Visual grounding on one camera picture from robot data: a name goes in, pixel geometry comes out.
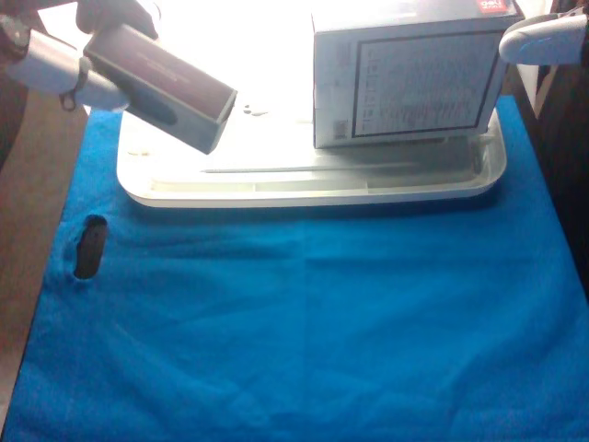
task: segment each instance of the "cardboard box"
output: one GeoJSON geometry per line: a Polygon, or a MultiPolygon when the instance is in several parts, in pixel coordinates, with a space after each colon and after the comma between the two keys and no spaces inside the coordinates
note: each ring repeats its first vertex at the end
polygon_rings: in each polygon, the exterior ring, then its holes
{"type": "Polygon", "coordinates": [[[124,90],[127,111],[205,154],[211,153],[237,92],[126,25],[96,34],[84,54],[124,90]]]}
{"type": "Polygon", "coordinates": [[[313,12],[315,147],[484,134],[513,0],[329,2],[313,12]]]}

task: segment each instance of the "white tray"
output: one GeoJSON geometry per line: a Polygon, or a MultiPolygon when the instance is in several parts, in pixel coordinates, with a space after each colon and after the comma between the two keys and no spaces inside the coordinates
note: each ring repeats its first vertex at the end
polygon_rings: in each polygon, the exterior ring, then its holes
{"type": "Polygon", "coordinates": [[[481,136],[316,150],[311,121],[280,112],[254,117],[245,103],[210,156],[125,113],[121,186],[154,207],[384,204],[472,197],[507,165],[496,111],[481,136]]]}

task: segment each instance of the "blue tablecloth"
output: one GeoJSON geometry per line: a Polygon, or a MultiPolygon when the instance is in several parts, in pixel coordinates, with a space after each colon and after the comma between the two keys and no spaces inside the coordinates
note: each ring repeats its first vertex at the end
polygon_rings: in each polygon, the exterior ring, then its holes
{"type": "Polygon", "coordinates": [[[121,117],[94,112],[5,441],[589,437],[589,309],[498,109],[509,167],[482,198],[251,211],[139,206],[121,117]],[[110,232],[84,282],[89,215],[110,232]]]}

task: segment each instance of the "deli logo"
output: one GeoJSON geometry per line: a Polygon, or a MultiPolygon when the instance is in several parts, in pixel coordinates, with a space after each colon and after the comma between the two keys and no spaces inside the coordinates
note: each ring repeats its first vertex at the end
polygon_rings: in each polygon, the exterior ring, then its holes
{"type": "Polygon", "coordinates": [[[507,12],[505,0],[479,0],[479,9],[483,14],[507,12]]]}

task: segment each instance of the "hole in cloth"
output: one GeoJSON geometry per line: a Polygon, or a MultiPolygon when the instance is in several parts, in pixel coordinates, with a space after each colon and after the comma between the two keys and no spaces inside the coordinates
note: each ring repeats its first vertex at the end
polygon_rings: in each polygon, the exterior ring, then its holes
{"type": "Polygon", "coordinates": [[[84,232],[76,248],[77,258],[74,271],[76,278],[88,280],[96,276],[107,235],[108,225],[104,217],[91,215],[86,218],[84,232]]]}

